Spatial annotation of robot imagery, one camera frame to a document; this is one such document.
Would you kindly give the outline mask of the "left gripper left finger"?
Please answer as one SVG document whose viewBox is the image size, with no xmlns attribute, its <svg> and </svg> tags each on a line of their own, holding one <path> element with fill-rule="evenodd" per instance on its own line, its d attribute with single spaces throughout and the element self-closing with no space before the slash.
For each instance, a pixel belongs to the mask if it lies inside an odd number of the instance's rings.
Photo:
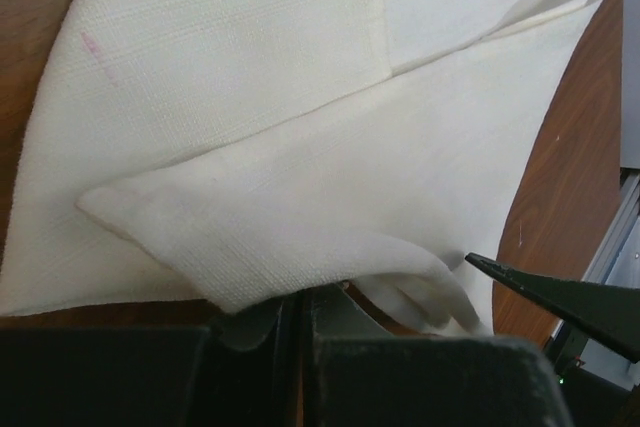
<svg viewBox="0 0 640 427">
<path fill-rule="evenodd" d="M 8 329 L 5 426 L 284 426 L 300 300 L 204 325 Z"/>
</svg>

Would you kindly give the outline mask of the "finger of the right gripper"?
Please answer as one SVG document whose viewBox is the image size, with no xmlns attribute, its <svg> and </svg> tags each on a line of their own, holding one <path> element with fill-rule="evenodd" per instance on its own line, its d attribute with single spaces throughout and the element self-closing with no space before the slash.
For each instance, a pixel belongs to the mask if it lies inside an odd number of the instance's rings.
<svg viewBox="0 0 640 427">
<path fill-rule="evenodd" d="M 531 274 L 476 253 L 465 260 L 627 360 L 639 360 L 637 288 Z"/>
</svg>

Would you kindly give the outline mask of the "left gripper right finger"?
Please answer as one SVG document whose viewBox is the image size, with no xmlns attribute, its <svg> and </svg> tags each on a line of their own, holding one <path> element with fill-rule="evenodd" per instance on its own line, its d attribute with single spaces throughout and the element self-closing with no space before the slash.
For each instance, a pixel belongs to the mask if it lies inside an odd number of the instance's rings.
<svg viewBox="0 0 640 427">
<path fill-rule="evenodd" d="M 308 290 L 307 426 L 567 426 L 550 363 L 512 337 L 395 336 L 340 287 Z"/>
</svg>

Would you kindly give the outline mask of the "white cloth napkin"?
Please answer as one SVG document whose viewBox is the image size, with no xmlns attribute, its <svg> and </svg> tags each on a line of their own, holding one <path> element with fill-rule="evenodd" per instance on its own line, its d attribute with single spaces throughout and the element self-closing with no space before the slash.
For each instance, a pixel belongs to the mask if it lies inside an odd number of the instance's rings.
<svg viewBox="0 0 640 427">
<path fill-rule="evenodd" d="M 73 0 L 14 187 L 1 312 L 352 281 L 492 333 L 533 144 L 602 0 Z"/>
</svg>

